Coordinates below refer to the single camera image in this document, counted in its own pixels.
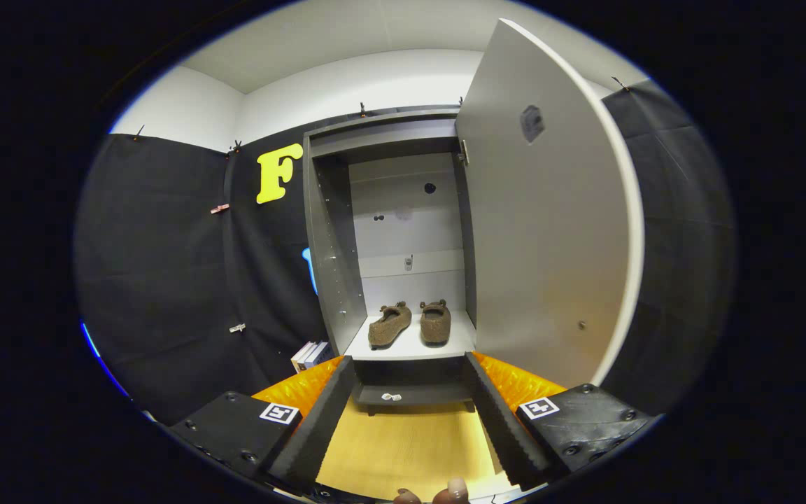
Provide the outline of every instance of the cabinet door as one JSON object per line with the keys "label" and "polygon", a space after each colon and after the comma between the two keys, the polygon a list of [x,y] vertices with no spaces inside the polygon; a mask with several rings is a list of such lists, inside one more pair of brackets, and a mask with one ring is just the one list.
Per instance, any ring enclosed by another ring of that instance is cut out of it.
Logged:
{"label": "cabinet door", "polygon": [[476,350],[562,386],[598,385],[642,270],[639,186],[586,81],[499,20],[456,120],[474,227]]}

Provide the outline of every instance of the ceiling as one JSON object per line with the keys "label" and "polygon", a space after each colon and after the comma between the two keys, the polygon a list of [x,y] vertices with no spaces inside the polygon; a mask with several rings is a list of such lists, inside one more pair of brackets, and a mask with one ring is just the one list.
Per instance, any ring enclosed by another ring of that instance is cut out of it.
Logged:
{"label": "ceiling", "polygon": [[496,19],[514,20],[584,78],[611,90],[642,71],[580,31],[505,0],[306,0],[273,10],[183,62],[242,93],[349,57],[401,49],[483,51]]}

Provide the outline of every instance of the shoe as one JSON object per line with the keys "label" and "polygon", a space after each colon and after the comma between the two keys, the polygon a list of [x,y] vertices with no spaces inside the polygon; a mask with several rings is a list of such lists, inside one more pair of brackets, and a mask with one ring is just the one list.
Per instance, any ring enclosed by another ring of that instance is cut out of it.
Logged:
{"label": "shoe", "polygon": [[369,345],[372,350],[390,347],[412,322],[412,311],[407,309],[406,301],[400,301],[397,306],[382,306],[381,313],[384,316],[369,323]]}
{"label": "shoe", "polygon": [[419,305],[422,307],[422,339],[431,347],[443,347],[450,341],[450,310],[447,301],[439,300],[436,303]]}

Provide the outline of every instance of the book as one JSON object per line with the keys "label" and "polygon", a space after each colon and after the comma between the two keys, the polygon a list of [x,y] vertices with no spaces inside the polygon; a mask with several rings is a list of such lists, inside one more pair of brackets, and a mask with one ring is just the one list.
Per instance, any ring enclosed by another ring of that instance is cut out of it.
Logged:
{"label": "book", "polygon": [[301,370],[305,369],[305,367],[300,366],[300,363],[315,346],[316,344],[314,344],[314,342],[307,342],[307,344],[301,347],[301,349],[294,354],[294,357],[291,358],[291,365],[294,366],[295,373],[300,373]]}
{"label": "book", "polygon": [[316,348],[313,348],[313,351],[310,351],[310,354],[304,359],[304,367],[309,370],[313,366],[325,363],[325,361],[329,360],[331,357],[332,348],[329,348],[329,344],[327,342],[319,342]]}

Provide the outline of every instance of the yellow letter f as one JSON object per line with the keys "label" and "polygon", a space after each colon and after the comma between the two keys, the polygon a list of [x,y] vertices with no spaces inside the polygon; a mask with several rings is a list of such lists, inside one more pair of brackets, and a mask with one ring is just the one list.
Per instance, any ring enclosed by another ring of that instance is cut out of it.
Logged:
{"label": "yellow letter f", "polygon": [[260,163],[260,194],[257,195],[257,203],[262,204],[284,197],[285,188],[278,184],[278,178],[281,176],[282,181],[287,183],[294,174],[294,162],[287,158],[299,160],[303,155],[304,148],[300,143],[295,143],[293,146],[282,147],[257,157],[257,162]]}

